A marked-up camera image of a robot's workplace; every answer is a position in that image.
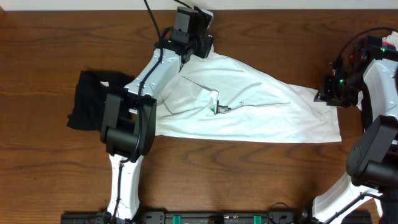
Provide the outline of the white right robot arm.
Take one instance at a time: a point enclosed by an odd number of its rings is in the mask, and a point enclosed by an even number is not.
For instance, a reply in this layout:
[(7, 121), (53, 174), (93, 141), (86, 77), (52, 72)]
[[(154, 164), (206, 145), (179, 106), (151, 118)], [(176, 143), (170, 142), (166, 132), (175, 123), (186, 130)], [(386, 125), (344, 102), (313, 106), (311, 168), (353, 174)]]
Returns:
[(331, 63), (316, 102), (359, 106), (363, 135), (352, 146), (343, 176), (307, 205), (299, 223), (370, 223), (356, 209), (369, 199), (397, 203), (397, 47), (370, 35), (352, 37)]

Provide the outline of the white t-shirt with robot print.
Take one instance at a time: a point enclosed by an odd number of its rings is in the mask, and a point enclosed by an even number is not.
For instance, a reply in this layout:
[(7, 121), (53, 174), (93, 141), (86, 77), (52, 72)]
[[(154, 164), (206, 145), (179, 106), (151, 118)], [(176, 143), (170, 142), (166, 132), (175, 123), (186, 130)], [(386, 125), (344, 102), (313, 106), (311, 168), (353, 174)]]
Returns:
[(340, 142), (335, 107), (215, 52), (192, 56), (162, 92), (156, 135), (273, 143)]

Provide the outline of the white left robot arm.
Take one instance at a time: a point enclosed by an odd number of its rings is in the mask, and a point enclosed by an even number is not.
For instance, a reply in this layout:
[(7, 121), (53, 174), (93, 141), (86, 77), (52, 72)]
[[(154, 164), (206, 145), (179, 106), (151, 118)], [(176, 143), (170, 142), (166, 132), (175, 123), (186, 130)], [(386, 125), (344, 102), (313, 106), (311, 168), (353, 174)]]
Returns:
[(111, 161), (112, 187), (104, 223), (132, 223), (136, 216), (141, 165), (154, 142), (160, 94), (192, 55), (207, 58), (214, 38), (206, 32), (213, 18), (211, 11), (181, 3), (175, 24), (157, 32), (143, 71), (121, 91), (107, 95), (100, 139)]

